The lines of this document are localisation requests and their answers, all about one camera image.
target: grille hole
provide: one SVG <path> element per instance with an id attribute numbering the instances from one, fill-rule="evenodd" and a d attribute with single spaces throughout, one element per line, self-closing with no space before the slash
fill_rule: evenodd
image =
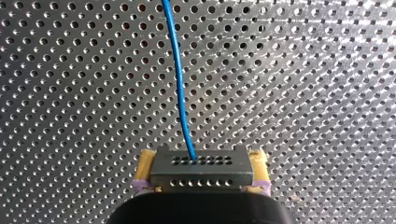
<path id="1" fill-rule="evenodd" d="M 205 181 L 204 181 L 204 180 L 198 180 L 198 182 L 197 182 L 197 185 L 198 185 L 199 187 L 203 187 L 204 184 L 205 184 Z"/>
<path id="2" fill-rule="evenodd" d="M 218 187 L 223 186 L 224 184 L 225 184 L 225 183 L 224 183 L 224 180 L 218 179 L 218 180 L 216 181 L 216 186 L 218 186 Z"/>
<path id="3" fill-rule="evenodd" d="M 225 181 L 225 186 L 230 187 L 233 184 L 233 181 L 231 179 L 228 179 Z"/>
<path id="4" fill-rule="evenodd" d="M 172 187 L 177 186 L 177 180 L 175 180 L 175 179 L 171 180 L 170 185 L 171 185 Z"/>
<path id="5" fill-rule="evenodd" d="M 213 180 L 207 180 L 207 181 L 206 181 L 206 185 L 209 186 L 209 187 L 212 187 L 212 186 L 215 185 L 215 181 L 213 181 Z"/>
<path id="6" fill-rule="evenodd" d="M 195 187 L 197 185 L 195 180 L 189 180 L 189 186 L 190 187 Z"/>
<path id="7" fill-rule="evenodd" d="M 179 181 L 178 181 L 178 184 L 179 184 L 181 187 L 185 187 L 185 186 L 187 185 L 187 181 L 186 181 L 186 180 L 179 180 Z"/>

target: black object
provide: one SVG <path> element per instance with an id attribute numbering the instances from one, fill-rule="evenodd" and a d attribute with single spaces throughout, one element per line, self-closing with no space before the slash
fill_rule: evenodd
<path id="1" fill-rule="evenodd" d="M 122 204 L 107 224 L 295 224 L 272 198 L 245 192 L 149 193 Z"/>

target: hole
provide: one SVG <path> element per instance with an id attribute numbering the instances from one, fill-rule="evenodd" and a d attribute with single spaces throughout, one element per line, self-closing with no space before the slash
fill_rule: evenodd
<path id="1" fill-rule="evenodd" d="M 58 3 L 56 3 L 56 2 L 50 3 L 50 8 L 52 10 L 58 10 L 58 8 L 59 8 Z"/>
<path id="2" fill-rule="evenodd" d="M 128 30 L 129 28 L 130 28 L 130 25 L 129 25 L 128 22 L 124 22 L 124 23 L 122 24 L 122 29 Z"/>
<path id="3" fill-rule="evenodd" d="M 72 22 L 70 23 L 70 26 L 71 26 L 72 28 L 74 28 L 74 29 L 77 29 L 77 28 L 78 28 L 78 22 L 72 21 Z"/>
<path id="4" fill-rule="evenodd" d="M 192 6 L 191 7 L 191 12 L 192 13 L 197 13 L 198 12 L 198 7 L 197 6 Z"/>
<path id="5" fill-rule="evenodd" d="M 171 180 L 171 182 L 169 183 L 172 187 L 176 187 L 177 186 L 177 180 L 173 179 Z"/>
<path id="6" fill-rule="evenodd" d="M 109 3 L 103 4 L 103 10 L 104 11 L 109 11 L 111 9 L 111 5 Z"/>
<path id="7" fill-rule="evenodd" d="M 92 11 L 92 10 L 93 10 L 93 4 L 92 4 L 92 3 L 87 3 L 87 4 L 85 5 L 85 9 L 87 9 L 87 10 L 89 10 L 89 11 Z"/>
<path id="8" fill-rule="evenodd" d="M 144 22 L 141 22 L 139 24 L 139 28 L 140 28 L 140 30 L 146 30 L 148 28 L 148 26 Z"/>
<path id="9" fill-rule="evenodd" d="M 190 186 L 190 187 L 194 187 L 194 186 L 196 186 L 196 185 L 197 185 L 197 183 L 196 183 L 195 180 L 189 180 L 189 186 Z"/>
<path id="10" fill-rule="evenodd" d="M 179 180 L 179 181 L 178 181 L 178 184 L 179 184 L 181 187 L 185 187 L 185 186 L 187 185 L 187 181 L 186 181 L 186 180 Z"/>
<path id="11" fill-rule="evenodd" d="M 225 184 L 225 183 L 224 183 L 224 180 L 220 180 L 220 179 L 219 179 L 219 180 L 216 181 L 216 185 L 219 186 L 219 187 L 220 187 L 220 186 L 223 186 L 224 184 Z"/>
<path id="12" fill-rule="evenodd" d="M 41 8 L 41 4 L 39 2 L 33 2 L 32 4 L 34 9 L 40 9 Z"/>
<path id="13" fill-rule="evenodd" d="M 69 3 L 69 4 L 67 5 L 67 8 L 69 8 L 69 10 L 73 11 L 73 10 L 76 9 L 76 4 L 75 4 L 75 3 Z"/>
<path id="14" fill-rule="evenodd" d="M 213 180 L 207 180 L 207 181 L 206 181 L 206 184 L 207 184 L 209 187 L 211 187 L 211 186 L 214 186 L 214 185 L 215 185 L 215 181 L 213 181 Z"/>
<path id="15" fill-rule="evenodd" d="M 242 10 L 245 14 L 248 14 L 250 11 L 249 7 L 244 7 L 244 9 Z"/>
<path id="16" fill-rule="evenodd" d="M 205 184 L 205 181 L 204 181 L 204 180 L 198 180 L 198 181 L 197 181 L 197 185 L 198 185 L 199 187 L 203 187 L 204 184 Z"/>
<path id="17" fill-rule="evenodd" d="M 228 179 L 225 181 L 225 186 L 230 187 L 233 184 L 233 181 L 231 179 Z"/>
<path id="18" fill-rule="evenodd" d="M 88 22 L 88 28 L 94 29 L 95 27 L 96 27 L 95 22 L 93 22 L 93 21 L 89 21 L 89 22 Z"/>
<path id="19" fill-rule="evenodd" d="M 120 9 L 121 9 L 121 11 L 128 11 L 128 5 L 121 4 Z"/>
<path id="20" fill-rule="evenodd" d="M 137 9 L 138 9 L 140 12 L 144 12 L 144 11 L 146 11 L 146 6 L 143 5 L 143 4 L 140 4 L 140 5 L 137 7 Z"/>
<path id="21" fill-rule="evenodd" d="M 106 27 L 107 30 L 109 30 L 109 29 L 113 28 L 113 23 L 108 21 L 108 22 L 105 23 L 105 27 Z"/>
<path id="22" fill-rule="evenodd" d="M 227 12 L 228 14 L 233 13 L 233 8 L 232 7 L 226 7 L 225 8 L 225 12 Z"/>

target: blue cable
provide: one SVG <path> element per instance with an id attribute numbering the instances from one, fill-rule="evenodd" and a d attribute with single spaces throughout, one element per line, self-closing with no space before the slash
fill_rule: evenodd
<path id="1" fill-rule="evenodd" d="M 183 71 L 181 66 L 180 52 L 178 50 L 177 34 L 175 23 L 172 15 L 172 6 L 170 0 L 163 1 L 163 11 L 168 25 L 169 35 L 171 37 L 172 51 L 174 53 L 176 80 L 177 80 L 177 101 L 178 101 L 178 114 L 180 116 L 181 130 L 183 131 L 184 140 L 186 141 L 187 150 L 189 151 L 190 158 L 195 161 L 194 146 L 190 138 L 189 125 L 187 124 L 186 108 L 184 106 L 184 93 L 183 93 Z"/>

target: perforated metal sheet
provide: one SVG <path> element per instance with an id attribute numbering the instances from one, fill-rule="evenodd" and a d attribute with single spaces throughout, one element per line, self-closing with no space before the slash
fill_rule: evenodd
<path id="1" fill-rule="evenodd" d="M 104 223 L 183 149 L 159 1 L 0 2 L 2 223 Z M 389 1 L 175 1 L 192 139 L 271 156 L 301 223 L 393 223 Z"/>

